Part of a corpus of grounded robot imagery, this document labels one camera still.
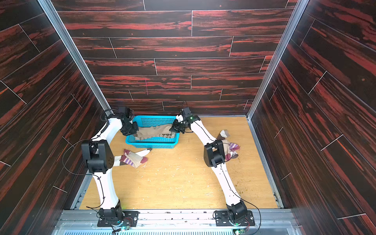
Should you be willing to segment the white striped sock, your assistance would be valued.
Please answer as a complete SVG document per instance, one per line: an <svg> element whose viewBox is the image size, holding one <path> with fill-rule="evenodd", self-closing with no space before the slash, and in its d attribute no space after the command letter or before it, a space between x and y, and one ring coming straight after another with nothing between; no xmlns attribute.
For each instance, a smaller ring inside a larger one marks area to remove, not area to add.
<svg viewBox="0 0 376 235"><path fill-rule="evenodd" d="M229 137L230 137L229 131L227 129L225 129L225 130L220 131L220 133L217 136L217 139L218 140L225 140L226 138L229 138Z"/></svg>

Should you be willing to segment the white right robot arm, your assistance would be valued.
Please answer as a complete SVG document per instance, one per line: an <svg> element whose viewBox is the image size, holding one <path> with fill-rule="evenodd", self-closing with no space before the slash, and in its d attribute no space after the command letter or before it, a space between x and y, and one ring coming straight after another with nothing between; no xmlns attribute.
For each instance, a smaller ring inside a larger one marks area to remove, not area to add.
<svg viewBox="0 0 376 235"><path fill-rule="evenodd" d="M170 131L184 134L187 128L196 134L204 145L203 159L205 164L212 169L220 183L226 200L229 221L233 225L240 225L246 220L248 210L228 173L224 142L211 135L204 127L200 117L192 114L188 107L180 110L180 114L176 116Z"/></svg>

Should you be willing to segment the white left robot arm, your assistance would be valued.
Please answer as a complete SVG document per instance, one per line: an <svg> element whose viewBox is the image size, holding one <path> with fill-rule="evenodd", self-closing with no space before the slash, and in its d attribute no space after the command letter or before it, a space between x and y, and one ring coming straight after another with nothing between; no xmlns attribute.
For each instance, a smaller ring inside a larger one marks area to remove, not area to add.
<svg viewBox="0 0 376 235"><path fill-rule="evenodd" d="M138 125L133 122L134 111L128 107L104 110L101 118L105 125L90 140L84 140L81 149L84 164L97 184L100 220L113 220L115 224L119 224L123 221L124 215L113 183L112 168L115 157L109 143L118 131L124 136L135 134Z"/></svg>

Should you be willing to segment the teal plastic basket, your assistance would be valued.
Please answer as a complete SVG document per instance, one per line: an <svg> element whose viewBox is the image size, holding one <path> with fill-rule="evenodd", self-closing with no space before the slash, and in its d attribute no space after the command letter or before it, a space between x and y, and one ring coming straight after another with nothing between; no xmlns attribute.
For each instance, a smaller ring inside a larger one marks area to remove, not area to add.
<svg viewBox="0 0 376 235"><path fill-rule="evenodd" d="M138 127L156 127L165 124L173 124L175 116L135 116L133 121ZM135 136L126 137L126 143L136 148L174 148L179 141L180 134L175 134L173 138L153 137L145 140L137 140Z"/></svg>

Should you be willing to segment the aluminium corner frame left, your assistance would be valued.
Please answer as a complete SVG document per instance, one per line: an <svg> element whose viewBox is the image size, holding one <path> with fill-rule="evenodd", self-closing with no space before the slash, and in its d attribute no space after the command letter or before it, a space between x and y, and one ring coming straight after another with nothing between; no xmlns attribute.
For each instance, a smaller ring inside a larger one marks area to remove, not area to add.
<svg viewBox="0 0 376 235"><path fill-rule="evenodd" d="M39 1L39 5L41 6L42 10L46 14L48 20L52 24L53 28L57 32L58 36L60 37L61 41L63 42L64 46L68 50L69 54L71 55L73 61L79 68L81 74L83 75L84 79L88 83L89 87L93 91L95 97L99 101L99 104L104 110L110 108L106 98L104 97L102 91L98 84L95 82L95 79L90 72L88 66L84 62L83 57L81 56L80 52L78 51L76 45L73 42L73 39L68 33L68 30L64 26L60 16L58 15L53 3L51 1Z"/></svg>

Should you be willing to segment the aluminium corner frame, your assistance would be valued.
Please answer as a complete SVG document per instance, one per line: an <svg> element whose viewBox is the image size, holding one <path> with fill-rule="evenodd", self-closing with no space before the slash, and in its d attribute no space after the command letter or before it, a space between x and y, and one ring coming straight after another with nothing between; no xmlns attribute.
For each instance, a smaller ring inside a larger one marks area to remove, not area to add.
<svg viewBox="0 0 376 235"><path fill-rule="evenodd" d="M99 104L104 110L110 108L106 98L104 97L102 91L98 84L95 82L95 79L90 72L88 66L84 62L83 57L81 56L80 52L78 51L76 45L73 42L73 39L68 33L68 30L64 26L60 16L58 15L53 3L51 1L39 1L39 5L41 6L42 10L46 14L48 20L52 24L53 28L57 32L58 36L60 37L61 41L63 42L64 46L68 50L69 54L71 55L73 61L79 68L81 74L83 75L84 79L88 83L89 87L93 91L95 97L99 101Z"/></svg>
<svg viewBox="0 0 376 235"><path fill-rule="evenodd" d="M276 51L274 52L272 59L270 61L270 64L265 72L265 75L263 77L263 80L261 82L260 88L256 94L256 97L251 105L251 108L247 114L247 121L251 130L251 133L254 138L254 142L256 145L256 149L258 151L259 156L263 155L263 150L261 147L261 144L259 142L259 139L256 135L255 126L252 122L252 117L254 116L256 109L261 102L262 96L264 95L266 88L275 72L275 69L278 66L279 61L281 60L283 53L305 11L306 6L308 5L309 0L299 0L297 1L297 4L292 12L292 15L287 23L287 26L282 34L282 37L280 39L280 42L276 48Z"/></svg>

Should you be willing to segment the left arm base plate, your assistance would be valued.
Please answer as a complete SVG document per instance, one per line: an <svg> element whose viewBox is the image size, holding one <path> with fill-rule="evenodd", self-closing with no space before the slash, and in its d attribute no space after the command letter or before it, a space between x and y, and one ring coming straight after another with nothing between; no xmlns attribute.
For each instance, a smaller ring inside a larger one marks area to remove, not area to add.
<svg viewBox="0 0 376 235"><path fill-rule="evenodd" d="M120 211L115 209L100 209L98 212L98 227L121 228L136 227L139 211Z"/></svg>

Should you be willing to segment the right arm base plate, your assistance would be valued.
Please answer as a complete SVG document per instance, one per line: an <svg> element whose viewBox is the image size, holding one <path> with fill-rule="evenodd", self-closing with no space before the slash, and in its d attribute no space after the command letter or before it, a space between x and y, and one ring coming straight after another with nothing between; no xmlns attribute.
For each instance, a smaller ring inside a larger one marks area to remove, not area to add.
<svg viewBox="0 0 376 235"><path fill-rule="evenodd" d="M217 227L252 227L255 226L253 213L247 211L245 214L235 215L235 212L221 210L214 211L212 215Z"/></svg>

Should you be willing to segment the aluminium corner frame right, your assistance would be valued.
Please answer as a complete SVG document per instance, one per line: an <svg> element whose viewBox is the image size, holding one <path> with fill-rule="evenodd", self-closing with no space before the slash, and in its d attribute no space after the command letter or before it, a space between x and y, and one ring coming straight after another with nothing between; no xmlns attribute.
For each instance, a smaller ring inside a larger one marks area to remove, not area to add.
<svg viewBox="0 0 376 235"><path fill-rule="evenodd" d="M305 11L306 6L308 5L309 0L299 0L297 1L297 4L292 12L292 15L287 23L287 26L282 34L282 37L280 39L280 42L276 48L276 51L274 52L272 59L270 61L270 64L265 72L265 75L263 77L263 80L261 82L260 88L256 94L256 97L251 105L251 108L247 114L247 121L251 130L251 133L254 138L254 142L256 145L256 149L258 151L259 156L263 155L263 150L261 147L261 144L259 142L259 139L256 135L255 126L252 122L252 117L254 116L256 109L261 102L262 96L264 95L266 88L275 72L275 69L278 66L279 61L281 60L283 53Z"/></svg>

